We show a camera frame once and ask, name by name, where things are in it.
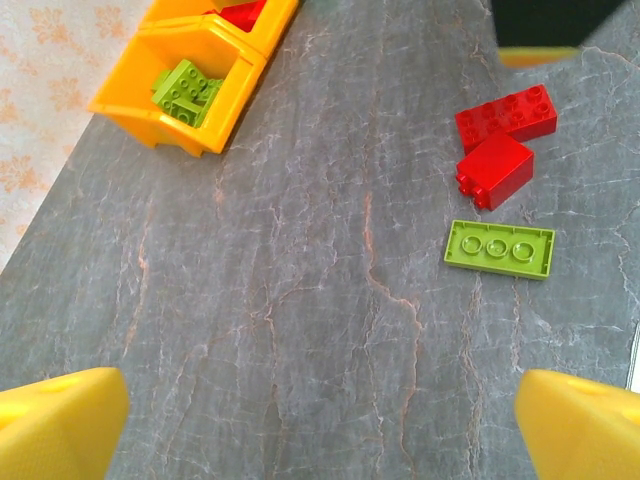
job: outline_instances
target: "green lego brick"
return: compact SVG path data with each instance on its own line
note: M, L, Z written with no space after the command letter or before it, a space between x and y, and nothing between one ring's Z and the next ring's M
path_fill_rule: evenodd
M151 91L156 93L170 74L171 70L163 70L160 72L160 75L158 75L158 78L156 78L156 81L153 82L153 85L151 86Z
M213 105L213 101L216 99L216 95L218 95L218 92L220 91L220 87L222 87L222 82L223 80L218 80L218 79L212 79L209 80L209 85L207 86L207 89L205 90L204 96L207 96L207 101L204 104L204 107L202 107L202 111L200 112L200 114L198 115L198 118L196 120L196 128L199 128L200 125L202 125L202 122L204 122L205 117L207 116L207 113L209 112L209 109L211 108L211 105Z
M485 272L544 280L551 271L555 232L454 220L444 261Z
M172 102L170 115L190 126L195 126L202 107L185 98L177 98Z
M151 101L168 113L172 101L178 98L192 101L206 87L207 78L193 63L185 59L157 87Z
M215 97L218 94L223 82L224 80L217 78L209 80L207 86L198 94L194 102L198 105L205 105L212 95Z

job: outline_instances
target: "lego duplo brick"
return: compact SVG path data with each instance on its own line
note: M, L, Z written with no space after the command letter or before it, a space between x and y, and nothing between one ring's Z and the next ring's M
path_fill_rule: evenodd
M444 261L472 270L544 280L551 272L555 232L454 220Z
M555 132L558 124L558 114L544 85L464 110L455 119L466 154L495 132L526 142Z
M194 102L198 105L206 105L209 99L218 94L224 80L212 78L207 82L207 86L198 94Z
M196 126L200 112L202 112L202 107L186 98L177 98L171 103L170 115L192 127Z
M157 88L151 101L158 105L165 113L171 111L171 103L178 98L193 101L207 86L207 78L189 60L183 59L178 66L158 85L166 72L160 73L153 84Z
M196 118L196 123L195 123L196 128L200 128L200 126L204 122L204 119L206 118L207 113L209 113L209 110L213 105L213 101L216 99L216 96L218 95L218 92L222 87L222 83L223 83L223 80L216 80L216 79L209 80L209 84L204 91L206 102L202 107L202 111L198 114L198 117Z
M495 210L533 178L533 151L494 133L458 163L456 180L479 209Z
M169 75L171 75L171 70L163 70L160 75L158 75L158 78L156 78L156 81L153 82L153 85L151 85L151 91L156 93L158 89L162 87Z
M220 11L219 15L240 30L248 33L253 30L253 26L256 20L258 20L258 16L260 12L262 12L265 3L266 0L259 0L257 2L225 7Z

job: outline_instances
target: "gray marble countertop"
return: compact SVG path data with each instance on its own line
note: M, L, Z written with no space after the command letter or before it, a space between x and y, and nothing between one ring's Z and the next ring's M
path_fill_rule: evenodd
M224 155L95 118L0 277L0 387L121 368L114 479L535 478L522 372L629 365L637 6L511 71L484 0L308 0ZM540 82L558 132L478 214L453 115ZM550 278L444 265L453 219L555 229Z

